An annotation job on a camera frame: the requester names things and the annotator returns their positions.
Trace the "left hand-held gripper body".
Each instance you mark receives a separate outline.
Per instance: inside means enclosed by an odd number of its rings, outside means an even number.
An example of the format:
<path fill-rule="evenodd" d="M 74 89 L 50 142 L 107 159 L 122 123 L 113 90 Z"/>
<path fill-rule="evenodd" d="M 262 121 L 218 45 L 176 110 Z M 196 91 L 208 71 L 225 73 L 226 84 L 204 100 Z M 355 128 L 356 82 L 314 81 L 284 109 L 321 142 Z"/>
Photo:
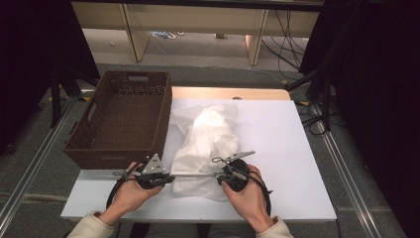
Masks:
<path fill-rule="evenodd" d="M 136 172 L 139 185 L 144 189 L 152 189 L 157 187 L 155 182 L 164 176 L 164 167 L 158 154 L 154 154 Z"/>

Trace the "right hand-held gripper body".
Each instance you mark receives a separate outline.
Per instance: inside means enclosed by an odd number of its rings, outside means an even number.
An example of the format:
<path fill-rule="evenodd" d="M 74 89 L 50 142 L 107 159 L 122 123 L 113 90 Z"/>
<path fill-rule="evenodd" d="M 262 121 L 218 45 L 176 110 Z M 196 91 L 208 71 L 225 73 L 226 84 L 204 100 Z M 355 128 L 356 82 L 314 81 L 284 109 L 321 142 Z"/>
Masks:
<path fill-rule="evenodd" d="M 245 188 L 250 177 L 250 170 L 243 161 L 244 157 L 253 155 L 255 151 L 236 153 L 224 160 L 224 182 L 235 192 Z"/>

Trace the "brown woven basket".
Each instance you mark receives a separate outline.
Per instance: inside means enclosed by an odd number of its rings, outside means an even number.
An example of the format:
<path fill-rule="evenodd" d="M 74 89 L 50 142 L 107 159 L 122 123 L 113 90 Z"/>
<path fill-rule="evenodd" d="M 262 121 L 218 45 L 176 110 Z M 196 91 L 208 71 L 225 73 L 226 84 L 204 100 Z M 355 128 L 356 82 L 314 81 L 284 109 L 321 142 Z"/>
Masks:
<path fill-rule="evenodd" d="M 108 70 L 64 152 L 83 170 L 124 169 L 161 156 L 171 102 L 167 72 Z"/>

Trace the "person's right hand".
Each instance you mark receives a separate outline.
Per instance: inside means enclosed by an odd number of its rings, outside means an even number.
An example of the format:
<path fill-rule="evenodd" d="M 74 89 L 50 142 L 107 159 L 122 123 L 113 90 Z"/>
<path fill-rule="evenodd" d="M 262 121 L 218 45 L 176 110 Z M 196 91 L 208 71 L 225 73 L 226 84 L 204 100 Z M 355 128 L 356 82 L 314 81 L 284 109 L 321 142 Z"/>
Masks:
<path fill-rule="evenodd" d="M 265 232 L 274 222 L 266 212 L 265 198 L 260 187 L 262 175 L 259 169 L 248 165 L 251 176 L 246 187 L 235 192 L 223 181 L 222 188 L 237 213 L 243 217 L 257 234 Z"/>

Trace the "light wooden table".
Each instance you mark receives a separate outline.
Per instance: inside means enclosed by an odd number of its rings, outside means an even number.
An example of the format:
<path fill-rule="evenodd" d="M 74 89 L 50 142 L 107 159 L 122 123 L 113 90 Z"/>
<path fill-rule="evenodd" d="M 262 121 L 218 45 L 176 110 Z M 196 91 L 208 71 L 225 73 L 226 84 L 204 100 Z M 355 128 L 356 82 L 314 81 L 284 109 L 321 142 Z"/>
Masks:
<path fill-rule="evenodd" d="M 284 89 L 262 88 L 225 88 L 225 87 L 184 87 L 174 86 L 175 98 L 212 98 L 212 99 L 250 99 L 250 100 L 289 100 L 290 95 Z"/>

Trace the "black tripod stand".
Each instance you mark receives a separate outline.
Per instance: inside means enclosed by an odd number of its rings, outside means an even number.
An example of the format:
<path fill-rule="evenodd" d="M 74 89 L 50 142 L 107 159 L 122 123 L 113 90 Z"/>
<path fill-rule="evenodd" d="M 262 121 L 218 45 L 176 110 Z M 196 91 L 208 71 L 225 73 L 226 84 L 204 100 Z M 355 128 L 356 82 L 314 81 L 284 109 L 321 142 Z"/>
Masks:
<path fill-rule="evenodd" d="M 338 72 L 339 64 L 343 62 L 346 51 L 355 38 L 363 1 L 349 0 L 349 3 L 343 10 L 344 20 L 341 22 L 334 38 L 331 40 L 331 44 L 318 65 L 302 78 L 284 86 L 286 91 L 291 92 L 309 82 L 305 96 L 310 102 L 315 102 L 319 98 L 322 99 L 322 111 L 315 116 L 315 120 L 318 120 L 324 126 L 324 132 L 331 130 L 330 104 L 332 79 Z"/>

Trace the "black metal stand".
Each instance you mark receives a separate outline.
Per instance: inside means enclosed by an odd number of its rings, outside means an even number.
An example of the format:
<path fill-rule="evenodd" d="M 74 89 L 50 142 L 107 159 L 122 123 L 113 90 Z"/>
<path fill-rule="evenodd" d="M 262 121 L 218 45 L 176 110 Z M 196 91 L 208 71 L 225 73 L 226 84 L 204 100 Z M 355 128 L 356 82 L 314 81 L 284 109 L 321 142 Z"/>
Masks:
<path fill-rule="evenodd" d="M 60 88 L 70 97 L 78 97 L 81 89 L 77 80 L 81 79 L 92 86 L 99 83 L 99 76 L 91 76 L 74 67 L 56 64 L 51 75 L 51 96 L 52 96 L 52 123 L 54 128 L 61 118 Z"/>

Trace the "blue and white floor item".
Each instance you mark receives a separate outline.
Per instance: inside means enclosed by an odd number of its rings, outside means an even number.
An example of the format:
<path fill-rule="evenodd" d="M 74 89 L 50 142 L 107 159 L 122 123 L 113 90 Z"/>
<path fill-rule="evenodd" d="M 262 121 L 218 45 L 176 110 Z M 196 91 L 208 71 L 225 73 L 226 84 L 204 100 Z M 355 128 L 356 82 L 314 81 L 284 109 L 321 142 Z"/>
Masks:
<path fill-rule="evenodd" d="M 175 40 L 176 39 L 176 35 L 171 33 L 171 32 L 151 31 L 151 34 L 154 37 L 161 37 L 163 39 L 170 39 L 170 40 Z"/>

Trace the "light wooden background desk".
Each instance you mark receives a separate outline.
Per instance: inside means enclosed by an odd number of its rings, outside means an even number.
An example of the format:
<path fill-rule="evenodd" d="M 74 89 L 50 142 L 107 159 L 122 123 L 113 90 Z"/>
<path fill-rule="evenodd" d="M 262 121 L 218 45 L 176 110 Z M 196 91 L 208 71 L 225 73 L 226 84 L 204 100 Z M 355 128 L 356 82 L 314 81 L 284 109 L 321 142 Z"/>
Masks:
<path fill-rule="evenodd" d="M 168 6 L 71 0 L 83 29 L 124 30 L 135 61 L 143 58 L 151 31 L 242 35 L 251 65 L 262 37 L 308 38 L 316 12 L 220 7 Z"/>

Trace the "black curtain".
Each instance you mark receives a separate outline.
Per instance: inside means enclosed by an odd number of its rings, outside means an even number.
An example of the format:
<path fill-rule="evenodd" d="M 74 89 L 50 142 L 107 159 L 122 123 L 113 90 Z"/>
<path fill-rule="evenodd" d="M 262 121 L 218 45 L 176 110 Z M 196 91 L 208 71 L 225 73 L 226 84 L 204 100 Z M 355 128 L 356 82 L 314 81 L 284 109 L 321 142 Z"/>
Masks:
<path fill-rule="evenodd" d="M 334 61 L 341 115 L 407 238 L 420 238 L 420 0 L 324 0 L 301 73 L 355 14 Z"/>
<path fill-rule="evenodd" d="M 0 155 L 49 88 L 76 95 L 99 78 L 70 0 L 0 0 Z"/>

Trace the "metal floor rail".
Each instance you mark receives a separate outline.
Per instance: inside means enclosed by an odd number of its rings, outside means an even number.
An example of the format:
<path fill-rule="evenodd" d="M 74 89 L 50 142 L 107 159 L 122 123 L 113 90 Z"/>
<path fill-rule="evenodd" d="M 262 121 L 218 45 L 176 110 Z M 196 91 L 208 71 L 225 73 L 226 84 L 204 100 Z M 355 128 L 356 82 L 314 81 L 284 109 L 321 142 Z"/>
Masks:
<path fill-rule="evenodd" d="M 0 236 L 40 233 L 49 223 L 58 230 L 68 225 L 60 214 L 79 168 L 63 147 L 85 106 L 64 100 L 62 117 L 52 126 L 52 104 L 43 102 L 14 144 L 16 151 L 0 156 Z"/>
<path fill-rule="evenodd" d="M 329 150 L 333 163 L 347 192 L 348 198 L 367 238 L 382 238 L 373 216 L 368 209 L 367 203 L 360 193 L 344 157 L 342 156 L 342 153 L 330 131 L 325 132 L 324 142 Z"/>

